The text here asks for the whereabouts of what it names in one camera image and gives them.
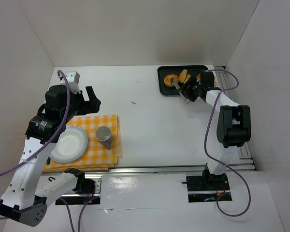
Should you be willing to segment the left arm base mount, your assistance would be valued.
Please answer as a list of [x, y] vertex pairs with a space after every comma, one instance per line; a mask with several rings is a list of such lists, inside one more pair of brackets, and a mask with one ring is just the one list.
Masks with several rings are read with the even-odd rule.
[[101, 178], [92, 178], [87, 181], [81, 192], [69, 191], [61, 197], [68, 205], [98, 205], [101, 203]]

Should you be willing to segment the small oval bread roll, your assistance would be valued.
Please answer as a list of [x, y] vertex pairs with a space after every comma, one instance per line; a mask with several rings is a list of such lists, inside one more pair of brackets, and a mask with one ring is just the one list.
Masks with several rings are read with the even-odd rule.
[[179, 82], [180, 83], [184, 83], [185, 82], [185, 80], [186, 80], [186, 77], [187, 77], [187, 70], [186, 69], [184, 69], [181, 73], [180, 73], [180, 75], [179, 75]]

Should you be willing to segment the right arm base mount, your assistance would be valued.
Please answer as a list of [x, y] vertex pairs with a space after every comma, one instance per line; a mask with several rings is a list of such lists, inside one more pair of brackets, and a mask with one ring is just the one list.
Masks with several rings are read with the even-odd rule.
[[207, 181], [203, 176], [186, 176], [182, 184], [187, 187], [189, 203], [232, 201], [227, 176], [222, 180]]

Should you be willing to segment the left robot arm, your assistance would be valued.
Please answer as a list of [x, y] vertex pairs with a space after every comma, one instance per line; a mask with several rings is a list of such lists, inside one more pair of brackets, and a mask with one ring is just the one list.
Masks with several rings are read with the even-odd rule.
[[75, 168], [66, 169], [46, 186], [37, 185], [46, 161], [54, 150], [66, 124], [74, 116], [97, 113], [100, 100], [91, 86], [86, 87], [89, 99], [82, 91], [73, 93], [65, 85], [55, 85], [45, 94], [45, 103], [38, 109], [26, 130], [25, 146], [19, 164], [12, 169], [14, 176], [0, 197], [0, 215], [22, 224], [35, 227], [41, 223], [48, 206], [63, 194], [94, 193], [95, 182]]

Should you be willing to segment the yellow checkered cloth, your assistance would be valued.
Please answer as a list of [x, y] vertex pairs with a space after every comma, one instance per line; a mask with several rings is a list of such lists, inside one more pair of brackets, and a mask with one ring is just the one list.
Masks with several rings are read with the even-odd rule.
[[[121, 135], [118, 115], [103, 116], [78, 116], [74, 117], [68, 125], [79, 126], [85, 130], [88, 137], [88, 144], [84, 154], [73, 162], [60, 164], [51, 161], [45, 165], [44, 172], [61, 172], [67, 168], [76, 168], [82, 171], [106, 171], [114, 167], [121, 157]], [[100, 126], [108, 126], [113, 134], [111, 149], [102, 146], [96, 136], [95, 131]]]

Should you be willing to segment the white paper plate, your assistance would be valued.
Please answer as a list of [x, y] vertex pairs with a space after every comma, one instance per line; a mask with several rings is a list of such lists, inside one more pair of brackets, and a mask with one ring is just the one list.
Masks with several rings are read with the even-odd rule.
[[86, 132], [79, 126], [68, 125], [60, 135], [50, 159], [58, 163], [70, 163], [80, 158], [88, 144]]

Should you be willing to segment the glazed ring donut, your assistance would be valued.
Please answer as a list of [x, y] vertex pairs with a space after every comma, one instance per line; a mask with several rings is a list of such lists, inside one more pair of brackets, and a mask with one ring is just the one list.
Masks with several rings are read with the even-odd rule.
[[179, 77], [175, 74], [170, 74], [164, 77], [163, 82], [167, 87], [174, 87], [174, 83], [177, 84], [179, 82]]

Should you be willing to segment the stainless steel tongs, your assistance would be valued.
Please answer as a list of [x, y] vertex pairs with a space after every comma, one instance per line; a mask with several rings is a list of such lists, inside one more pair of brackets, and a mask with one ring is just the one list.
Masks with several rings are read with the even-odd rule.
[[185, 98], [184, 97], [184, 95], [180, 92], [180, 86], [179, 86], [179, 84], [178, 84], [178, 82], [177, 82], [177, 79], [176, 78], [174, 78], [174, 77], [172, 77], [171, 78], [171, 83], [173, 84], [173, 86], [176, 88], [176, 90], [177, 90], [177, 92], [179, 93], [179, 95], [182, 97], [182, 99], [184, 100], [184, 103], [185, 104], [189, 104], [190, 103], [190, 100], [189, 99], [187, 99], [187, 98]]

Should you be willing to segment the wedge-shaped bread slice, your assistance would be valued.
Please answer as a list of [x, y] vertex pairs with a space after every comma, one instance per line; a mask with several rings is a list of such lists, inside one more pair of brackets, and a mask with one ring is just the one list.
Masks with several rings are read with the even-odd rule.
[[184, 80], [184, 84], [185, 84], [185, 83], [186, 83], [190, 78], [191, 78], [191, 75], [188, 74], [188, 75], [186, 76], [185, 80]]

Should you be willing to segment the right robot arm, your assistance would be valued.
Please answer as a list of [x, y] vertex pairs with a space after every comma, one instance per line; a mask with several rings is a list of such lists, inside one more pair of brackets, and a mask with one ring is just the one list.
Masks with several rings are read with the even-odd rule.
[[187, 78], [182, 85], [177, 87], [177, 91], [185, 99], [194, 102], [200, 98], [212, 106], [205, 132], [205, 144], [214, 113], [218, 114], [216, 129], [219, 142], [218, 153], [210, 155], [207, 145], [204, 145], [209, 161], [202, 173], [202, 183], [206, 189], [210, 190], [226, 181], [226, 170], [229, 168], [233, 155], [251, 138], [250, 107], [231, 100], [225, 95], [227, 89], [216, 87], [214, 72], [216, 72], [215, 69], [202, 71], [196, 77]]

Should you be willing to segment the purple mug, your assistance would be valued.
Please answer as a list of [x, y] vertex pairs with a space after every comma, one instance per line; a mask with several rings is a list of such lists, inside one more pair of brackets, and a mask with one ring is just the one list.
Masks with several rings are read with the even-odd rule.
[[100, 126], [96, 129], [95, 136], [98, 142], [106, 147], [108, 150], [111, 149], [113, 142], [113, 133], [108, 126]]

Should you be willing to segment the black baking tray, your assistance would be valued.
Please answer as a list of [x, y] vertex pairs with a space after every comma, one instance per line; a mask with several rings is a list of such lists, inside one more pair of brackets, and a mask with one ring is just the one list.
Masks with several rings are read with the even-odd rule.
[[193, 77], [196, 77], [201, 71], [208, 70], [208, 67], [205, 65], [175, 65], [175, 66], [160, 66], [157, 69], [158, 81], [159, 81], [159, 90], [163, 96], [174, 97], [179, 96], [175, 87], [168, 87], [164, 83], [164, 78], [170, 74], [175, 74], [177, 76], [183, 70], [187, 70], [188, 74]]

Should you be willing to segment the orange cupcake-shaped bread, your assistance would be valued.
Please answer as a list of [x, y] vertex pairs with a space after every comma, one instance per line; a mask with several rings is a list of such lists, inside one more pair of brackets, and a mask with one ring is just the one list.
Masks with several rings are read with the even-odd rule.
[[217, 79], [212, 72], [210, 72], [210, 73], [203, 72], [201, 74], [198, 74], [196, 79], [197, 79], [198, 84], [201, 86], [205, 86], [205, 87], [217, 87], [218, 86]]

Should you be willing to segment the aluminium rail frame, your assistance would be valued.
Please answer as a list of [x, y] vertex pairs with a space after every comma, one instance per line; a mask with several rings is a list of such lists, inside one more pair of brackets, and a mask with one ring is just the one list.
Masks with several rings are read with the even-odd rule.
[[[217, 81], [218, 86], [221, 89], [231, 88], [229, 80], [228, 80], [228, 74], [225, 72], [225, 67], [224, 66], [214, 66], [214, 69], [220, 70], [220, 71], [215, 71], [216, 81]], [[239, 149], [238, 156], [239, 156], [239, 160], [240, 160], [240, 165], [247, 166], [247, 168], [246, 168], [247, 170], [256, 169], [247, 143], [245, 143]]]

